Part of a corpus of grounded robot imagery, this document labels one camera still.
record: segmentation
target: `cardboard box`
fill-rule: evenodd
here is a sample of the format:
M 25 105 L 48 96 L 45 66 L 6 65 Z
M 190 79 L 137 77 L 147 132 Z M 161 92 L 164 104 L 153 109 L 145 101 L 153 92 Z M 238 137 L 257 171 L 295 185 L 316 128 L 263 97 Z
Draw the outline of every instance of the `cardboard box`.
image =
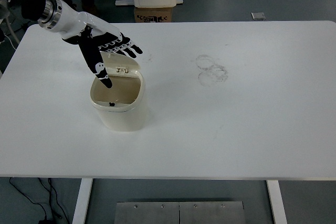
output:
M 143 23 L 161 23 L 172 21 L 173 8 L 135 8 L 134 17 L 135 22 Z

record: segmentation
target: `small trash bin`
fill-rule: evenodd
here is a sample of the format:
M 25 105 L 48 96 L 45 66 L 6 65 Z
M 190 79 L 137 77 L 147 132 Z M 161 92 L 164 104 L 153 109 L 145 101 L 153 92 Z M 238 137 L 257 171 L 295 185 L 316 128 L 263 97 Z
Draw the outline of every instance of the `small trash bin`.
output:
M 147 114 L 145 81 L 139 64 L 125 55 L 102 52 L 112 81 L 108 89 L 97 78 L 91 87 L 91 102 L 104 125 L 115 131 L 136 131 L 143 127 Z

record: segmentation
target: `white table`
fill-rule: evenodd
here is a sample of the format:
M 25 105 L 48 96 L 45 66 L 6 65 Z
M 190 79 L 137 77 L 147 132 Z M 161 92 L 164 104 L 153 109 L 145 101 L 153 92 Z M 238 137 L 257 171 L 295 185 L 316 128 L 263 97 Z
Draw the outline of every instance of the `white table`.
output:
M 77 46 L 32 26 L 0 80 L 0 176 L 336 179 L 336 24 L 116 24 L 149 118 L 101 123 Z

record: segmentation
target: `circular marks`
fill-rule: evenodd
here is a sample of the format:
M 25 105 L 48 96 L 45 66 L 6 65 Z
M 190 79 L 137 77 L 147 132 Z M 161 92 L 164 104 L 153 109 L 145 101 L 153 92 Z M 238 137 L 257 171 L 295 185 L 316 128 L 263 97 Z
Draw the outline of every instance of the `circular marks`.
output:
M 227 80 L 228 75 L 224 66 L 216 63 L 215 59 L 208 55 L 200 55 L 196 58 L 196 65 L 202 72 L 198 75 L 200 84 L 211 87 L 219 82 Z

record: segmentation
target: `lid hinge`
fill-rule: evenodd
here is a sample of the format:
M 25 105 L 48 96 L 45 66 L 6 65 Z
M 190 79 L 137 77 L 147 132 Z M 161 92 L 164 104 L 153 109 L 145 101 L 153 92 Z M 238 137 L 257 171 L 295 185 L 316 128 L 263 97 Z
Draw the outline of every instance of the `lid hinge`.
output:
M 122 68 L 122 67 L 116 67 L 117 69 L 117 73 L 120 73 L 121 71 L 124 72 L 124 73 L 128 73 L 128 69 L 127 68 Z

